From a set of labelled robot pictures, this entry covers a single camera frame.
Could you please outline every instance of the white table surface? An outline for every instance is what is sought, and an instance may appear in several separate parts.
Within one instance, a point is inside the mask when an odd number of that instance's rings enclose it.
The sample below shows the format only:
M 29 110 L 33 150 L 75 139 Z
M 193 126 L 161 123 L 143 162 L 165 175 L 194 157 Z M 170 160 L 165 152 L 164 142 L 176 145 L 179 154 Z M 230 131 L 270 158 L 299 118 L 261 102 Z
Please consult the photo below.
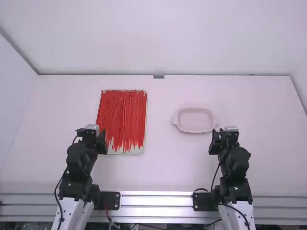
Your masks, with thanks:
M 1 173 L 0 192 L 53 191 L 75 130 L 96 121 L 102 89 L 148 92 L 145 152 L 99 156 L 92 177 L 102 190 L 210 188 L 218 163 L 208 154 L 211 134 L 186 134 L 171 123 L 180 105 L 205 101 L 218 110 L 218 128 L 239 127 L 239 142 L 251 153 L 254 195 L 307 194 L 307 117 L 288 76 L 40 76 Z

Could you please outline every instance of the white bowl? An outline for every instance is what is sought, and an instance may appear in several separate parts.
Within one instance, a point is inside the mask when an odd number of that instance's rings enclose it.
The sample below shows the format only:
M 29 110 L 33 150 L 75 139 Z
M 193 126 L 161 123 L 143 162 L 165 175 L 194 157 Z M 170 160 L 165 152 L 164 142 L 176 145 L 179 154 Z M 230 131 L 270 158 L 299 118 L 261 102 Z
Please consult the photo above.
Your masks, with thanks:
M 204 106 L 185 105 L 173 115 L 173 124 L 187 133 L 211 132 L 218 124 L 217 115 Z

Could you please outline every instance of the bundle of red sticks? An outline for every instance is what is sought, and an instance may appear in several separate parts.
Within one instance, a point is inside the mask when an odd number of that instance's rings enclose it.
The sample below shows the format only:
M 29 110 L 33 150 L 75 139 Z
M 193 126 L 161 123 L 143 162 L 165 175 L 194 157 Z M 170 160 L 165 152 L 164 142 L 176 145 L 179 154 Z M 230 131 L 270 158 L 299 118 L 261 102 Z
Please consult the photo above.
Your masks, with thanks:
M 147 93 L 101 91 L 96 123 L 106 130 L 106 144 L 114 152 L 130 152 L 144 145 Z

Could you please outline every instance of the black cable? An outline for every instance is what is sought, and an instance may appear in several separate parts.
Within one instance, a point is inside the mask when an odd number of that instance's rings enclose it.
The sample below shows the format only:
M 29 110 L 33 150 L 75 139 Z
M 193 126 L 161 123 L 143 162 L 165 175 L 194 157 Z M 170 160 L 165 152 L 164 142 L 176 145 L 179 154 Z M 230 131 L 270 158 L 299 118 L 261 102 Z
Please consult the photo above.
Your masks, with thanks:
M 129 229 L 129 230 L 132 230 L 132 229 L 135 227 L 135 225 L 136 225 L 136 224 L 134 224 L 133 227 L 132 227 L 131 229 Z
M 56 188 L 54 189 L 54 197 L 55 197 L 55 199 L 56 199 L 56 201 L 57 201 L 57 204 L 58 204 L 58 206 L 59 206 L 59 211 L 60 211 L 60 214 L 61 214 L 61 217 L 60 217 L 60 219 L 59 219 L 58 230 L 60 229 L 61 224 L 62 224 L 62 222 L 63 222 L 64 219 L 63 219 L 63 210 L 62 210 L 62 206 L 61 206 L 61 204 L 60 204 L 60 202 L 59 202 L 59 199 L 58 199 L 58 196 L 57 196 L 57 188 L 58 188 L 59 184 L 61 183 L 61 181 L 62 181 L 64 175 L 67 173 L 67 170 L 68 170 L 68 169 L 67 169 L 67 167 L 66 167 L 66 169 L 65 169 L 64 172 L 63 172 L 63 175 L 61 176 L 61 179 L 59 180 L 59 182 L 58 182 Z
M 206 228 L 206 227 L 209 227 L 209 226 L 211 226 L 211 225 L 213 225 L 213 224 L 215 224 L 215 223 L 217 223 L 217 222 L 219 222 L 219 221 L 221 221 L 222 219 L 218 219 L 218 220 L 216 220 L 216 221 L 214 221 L 214 222 L 212 222 L 212 223 L 210 223 L 210 224 L 207 224 L 206 226 L 204 226 L 204 228 Z
M 194 190 L 193 194 L 194 194 L 195 192 L 197 192 L 197 191 L 206 191 L 207 193 L 209 193 L 209 191 L 208 191 L 207 189 L 205 189 L 205 188 L 198 188 L 198 189 L 195 189 L 195 190 Z
M 75 140 L 77 139 L 77 137 L 78 137 L 78 135 L 75 136 L 75 138 L 74 138 L 73 141 L 72 141 L 72 144 L 75 143 Z
M 229 205 L 225 205 L 225 204 L 219 204 L 219 205 L 222 205 L 222 206 L 225 206 L 225 207 L 229 207 L 229 208 L 233 209 L 234 211 L 238 212 L 241 216 L 243 216 L 243 218 L 245 220 L 245 224 L 246 224 L 248 230 L 250 230 L 248 219 L 245 217 L 245 215 L 242 212 L 240 212 L 235 207 L 232 207 L 232 206 L 229 206 Z
M 214 204 L 214 202 L 213 202 L 213 197 L 212 197 L 212 189 L 213 189 L 213 184 L 214 184 L 214 181 L 215 181 L 215 178 L 216 178 L 216 175 L 217 175 L 217 171 L 219 171 L 219 168 L 220 168 L 220 163 L 217 166 L 217 169 L 215 171 L 215 174 L 214 174 L 214 177 L 213 177 L 213 180 L 212 180 L 212 184 L 211 184 L 211 189 L 210 189 L 210 196 L 211 196 L 211 200 L 212 200 L 213 204 Z
M 166 230 L 166 229 L 163 229 L 163 228 L 154 227 L 154 226 L 150 226 L 150 225 L 147 225 L 147 224 L 138 224 L 138 225 L 145 226 L 145 227 L 149 227 L 149 228 L 153 228 L 153 229 Z

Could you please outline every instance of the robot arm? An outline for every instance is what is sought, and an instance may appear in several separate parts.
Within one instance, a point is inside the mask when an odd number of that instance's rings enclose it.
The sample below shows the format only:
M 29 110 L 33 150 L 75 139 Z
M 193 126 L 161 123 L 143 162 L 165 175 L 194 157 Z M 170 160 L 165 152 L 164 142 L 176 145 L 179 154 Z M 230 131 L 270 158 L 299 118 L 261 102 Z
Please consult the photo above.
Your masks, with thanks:
M 107 154 L 105 132 L 99 134 L 98 125 L 76 131 L 82 140 L 67 149 L 67 169 L 59 182 L 58 209 L 51 230 L 83 230 L 100 203 L 99 186 L 92 184 L 90 174 L 98 155 Z
M 238 143 L 239 131 L 228 126 L 219 132 L 213 129 L 210 155 L 218 155 L 223 176 L 211 191 L 213 204 L 218 207 L 228 230 L 256 230 L 253 199 L 245 177 L 250 153 Z

